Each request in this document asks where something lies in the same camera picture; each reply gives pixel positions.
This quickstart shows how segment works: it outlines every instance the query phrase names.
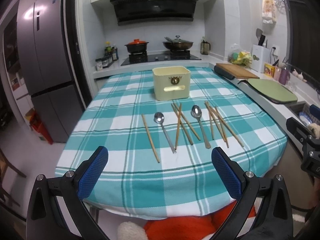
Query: chair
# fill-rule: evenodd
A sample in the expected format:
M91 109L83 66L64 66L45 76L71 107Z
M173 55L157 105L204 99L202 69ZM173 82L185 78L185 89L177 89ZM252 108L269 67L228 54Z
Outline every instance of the chair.
M2 188L2 180L4 178L4 174L7 171L7 168L10 167L12 170L14 170L18 175L21 177L25 178L26 175L23 174L21 171L19 171L15 166L12 165L8 161L8 159L4 156L3 151L0 148L0 198L5 202L4 196L6 196L10 201L15 203L17 206L20 206L18 202L16 202L9 193L7 193L3 188Z

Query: plaid tablecloth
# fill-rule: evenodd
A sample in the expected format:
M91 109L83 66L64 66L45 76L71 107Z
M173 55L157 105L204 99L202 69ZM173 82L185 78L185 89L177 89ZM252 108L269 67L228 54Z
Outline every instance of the plaid tablecloth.
M175 100L202 138L191 117L194 104L203 110L203 125L211 138L204 101L218 107L222 117L241 138L242 148L226 129L229 149L214 125L212 147L220 146L243 170L265 174L281 157L286 135L275 121L234 85L210 68L190 67L190 97ZM164 113L164 126L174 143L177 117L172 101L156 101L152 71L110 77L84 112L57 164L55 175L75 170L95 149L105 146L109 161L86 201L114 213L144 219L172 216L202 216L214 212L232 199L211 163L211 149L197 140L189 144L180 130L177 153L173 154L161 127L153 121ZM161 163L151 149L141 114L145 115Z

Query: kitchen sink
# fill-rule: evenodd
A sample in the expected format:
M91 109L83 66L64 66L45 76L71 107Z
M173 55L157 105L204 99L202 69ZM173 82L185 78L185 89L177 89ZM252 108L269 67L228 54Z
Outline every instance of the kitchen sink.
M285 106L296 116L299 118L300 112L305 112L307 115L310 116L312 122L320 125L320 121L315 118L312 114L310 114L309 108L310 105L307 104L305 101L302 102L295 102L295 103L289 103L285 104Z

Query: chopsticks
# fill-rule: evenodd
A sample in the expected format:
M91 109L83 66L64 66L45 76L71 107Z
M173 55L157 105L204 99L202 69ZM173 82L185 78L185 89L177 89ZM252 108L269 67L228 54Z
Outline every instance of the chopsticks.
M213 127L212 127L212 118L211 118L211 114L209 113L209 120L210 120L210 129L211 129L211 136L212 136L212 140L214 140L214 137L213 137Z
M171 106L172 106L172 109L173 109L174 113L175 113L176 116L178 117L179 115L178 115L178 112L177 112L176 108L174 107L173 104L171 104ZM184 133L186 134L186 136L187 136L187 138L188 138L188 140L189 140L189 143L190 143L191 145L193 145L192 139L191 139L188 131L186 130L186 128L185 128L185 126L184 126L184 124L183 124L183 122L182 122L181 120L180 120L180 124L181 124L182 129L184 130Z
M177 110L179 110L178 106L176 105L176 103L173 103L173 105L176 107ZM189 123L189 121L187 120L187 118L184 116L184 114L181 112L181 116L182 118L185 120L185 122L187 123L187 125L190 127L191 131L195 134L195 136L198 138L199 141L201 141L199 135L196 133L195 129L193 129L191 123Z
M157 155L155 146L153 145L153 141L152 141L152 138L151 138L149 129L148 129L148 125L147 125L146 119L144 118L144 114L141 114L141 116L142 116L142 120L143 120L143 123L144 123L144 127L145 127L146 130L147 130L147 134L148 134L148 137L149 137L149 141L150 141L150 144L151 144L153 153L154 153L154 155L155 155L155 157L156 157L156 159L157 159L157 162L160 163L160 160L159 160L159 158L158 158L158 155Z
M179 131L180 131L179 128L180 128L180 122L181 122L181 107L182 107L182 104L180 104L180 106L179 106L177 132L176 132L176 144L174 146L175 149L177 149L177 147L178 147L178 138L179 138Z
M212 110L213 113L215 113L217 115L217 113L215 112L215 110L209 106L210 109ZM243 142L238 138L238 136L235 134L235 132L231 129L231 127L226 123L225 120L223 120L223 118L221 117L221 121L223 122L223 124L225 125L225 127L229 130L229 132L233 135L233 137L238 141L238 143L241 145L241 147L244 147Z
M219 125L218 125L217 121L216 121L216 118L215 118L215 117L214 117L214 115L213 115L213 112L212 112L212 109L211 109L211 108L210 108L210 106L209 106L209 103L208 103L207 101L205 101L205 102L204 102L204 104L205 104L205 106L207 107L208 112L209 112L209 114L211 115L211 117L212 117L212 119L213 119L214 123L216 124L216 126L217 126L217 128L218 128L218 131L219 131L219 133L220 133L220 135L221 135L221 137L222 137L223 141L225 142L225 138L224 138L224 136L223 136L223 133L222 133L222 131L221 131L221 129L220 129L220 127L219 127Z
M222 124L222 117L221 117L220 113L218 112L218 109L217 109L216 106L214 106L214 109L216 109L217 116L218 116L218 119L219 119L220 125L221 125L221 130L222 130L222 133L223 133L224 138L226 139L227 148L229 148L228 138L227 138L227 136L226 136L226 133L225 133L225 131L224 131L223 124Z

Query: garlic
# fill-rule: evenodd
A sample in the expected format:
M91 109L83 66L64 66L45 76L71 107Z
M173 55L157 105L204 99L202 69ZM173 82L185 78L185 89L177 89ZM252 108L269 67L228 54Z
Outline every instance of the garlic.
M294 69L293 71L292 71L292 75L294 75L295 77L297 77L299 74L298 74L298 72L296 71L296 69Z
M297 78L299 78L300 80L303 80L303 75L302 75L302 73L301 73L301 74L298 74Z

